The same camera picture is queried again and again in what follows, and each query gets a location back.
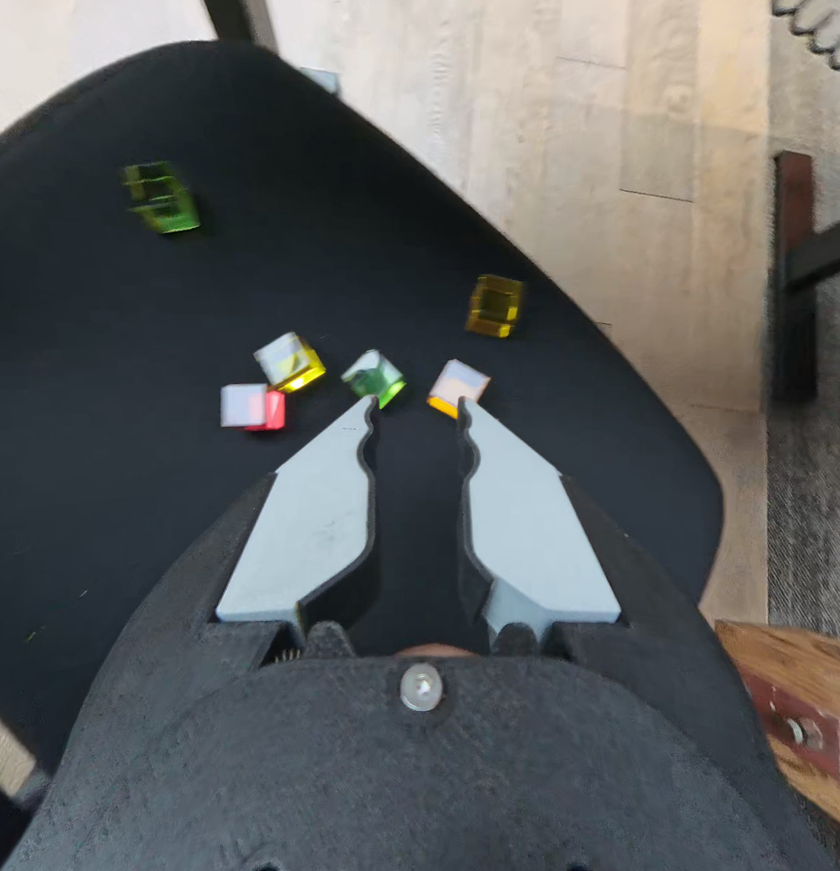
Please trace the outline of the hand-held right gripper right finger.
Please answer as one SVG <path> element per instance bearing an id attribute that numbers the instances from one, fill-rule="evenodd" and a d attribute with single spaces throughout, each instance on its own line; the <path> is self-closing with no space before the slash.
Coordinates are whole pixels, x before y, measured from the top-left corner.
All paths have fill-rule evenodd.
<path id="1" fill-rule="evenodd" d="M 622 609 L 562 475 L 476 401 L 458 403 L 458 595 L 490 641 L 613 625 Z"/>

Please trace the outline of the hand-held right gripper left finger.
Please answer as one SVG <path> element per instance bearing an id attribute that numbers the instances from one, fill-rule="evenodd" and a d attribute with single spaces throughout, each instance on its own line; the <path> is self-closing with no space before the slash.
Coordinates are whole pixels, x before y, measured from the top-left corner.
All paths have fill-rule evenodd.
<path id="1" fill-rule="evenodd" d="M 361 398 L 279 466 L 216 607 L 221 623 L 354 626 L 380 593 L 378 399 Z"/>

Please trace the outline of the red transparent cube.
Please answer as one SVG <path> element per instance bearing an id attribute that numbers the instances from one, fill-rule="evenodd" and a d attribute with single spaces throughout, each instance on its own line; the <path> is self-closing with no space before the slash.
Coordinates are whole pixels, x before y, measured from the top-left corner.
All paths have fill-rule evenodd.
<path id="1" fill-rule="evenodd" d="M 220 426 L 249 431 L 282 430 L 284 393 L 267 384 L 229 384 L 220 389 Z"/>

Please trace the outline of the orange transparent cube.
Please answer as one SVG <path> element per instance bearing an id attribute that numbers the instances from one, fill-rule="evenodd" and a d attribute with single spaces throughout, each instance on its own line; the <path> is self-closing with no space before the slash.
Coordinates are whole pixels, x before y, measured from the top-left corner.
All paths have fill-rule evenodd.
<path id="1" fill-rule="evenodd" d="M 462 398 L 479 401 L 491 376 L 457 359 L 448 360 L 430 389 L 426 403 L 453 420 L 458 419 Z"/>

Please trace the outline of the green transparent cube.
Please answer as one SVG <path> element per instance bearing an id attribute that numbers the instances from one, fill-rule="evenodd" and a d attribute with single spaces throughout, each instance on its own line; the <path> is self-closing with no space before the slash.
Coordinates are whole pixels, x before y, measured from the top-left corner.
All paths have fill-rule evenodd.
<path id="1" fill-rule="evenodd" d="M 341 375 L 341 380 L 359 398 L 377 398 L 385 408 L 406 386 L 403 373 L 378 349 L 363 352 Z"/>
<path id="2" fill-rule="evenodd" d="M 156 234 L 178 234 L 200 228 L 193 193 L 168 160 L 154 160 L 122 168 L 128 211 Z"/>

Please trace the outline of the yellow transparent cube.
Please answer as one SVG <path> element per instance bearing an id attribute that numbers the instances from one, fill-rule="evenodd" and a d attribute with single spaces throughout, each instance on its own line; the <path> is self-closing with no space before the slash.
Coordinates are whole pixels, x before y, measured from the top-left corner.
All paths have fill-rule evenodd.
<path id="1" fill-rule="evenodd" d="M 296 332 L 286 332 L 255 350 L 254 358 L 269 386 L 284 394 L 305 388 L 326 373 L 317 351 Z"/>
<path id="2" fill-rule="evenodd" d="M 522 311 L 526 284 L 493 274 L 480 275 L 469 298 L 465 330 L 506 339 Z"/>

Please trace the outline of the wooden block with bolt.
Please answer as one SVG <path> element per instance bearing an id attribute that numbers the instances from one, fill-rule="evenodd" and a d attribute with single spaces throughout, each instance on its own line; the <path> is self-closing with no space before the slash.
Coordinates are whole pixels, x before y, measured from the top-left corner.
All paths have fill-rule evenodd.
<path id="1" fill-rule="evenodd" d="M 804 629 L 718 620 L 782 773 L 840 823 L 840 641 Z"/>

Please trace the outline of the black metal leg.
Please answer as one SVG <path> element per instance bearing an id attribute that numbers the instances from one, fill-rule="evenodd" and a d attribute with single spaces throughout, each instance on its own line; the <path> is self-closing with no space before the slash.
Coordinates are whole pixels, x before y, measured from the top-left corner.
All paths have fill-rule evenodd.
<path id="1" fill-rule="evenodd" d="M 202 1 L 221 41 L 247 42 L 280 55 L 267 1 Z"/>

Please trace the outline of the black metal table frame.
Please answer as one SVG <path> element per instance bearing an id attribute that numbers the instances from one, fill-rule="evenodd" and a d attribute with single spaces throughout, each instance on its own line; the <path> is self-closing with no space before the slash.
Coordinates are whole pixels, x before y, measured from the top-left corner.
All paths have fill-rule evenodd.
<path id="1" fill-rule="evenodd" d="M 818 395 L 818 284 L 840 274 L 840 221 L 815 230 L 813 158 L 774 156 L 771 391 L 776 402 Z"/>

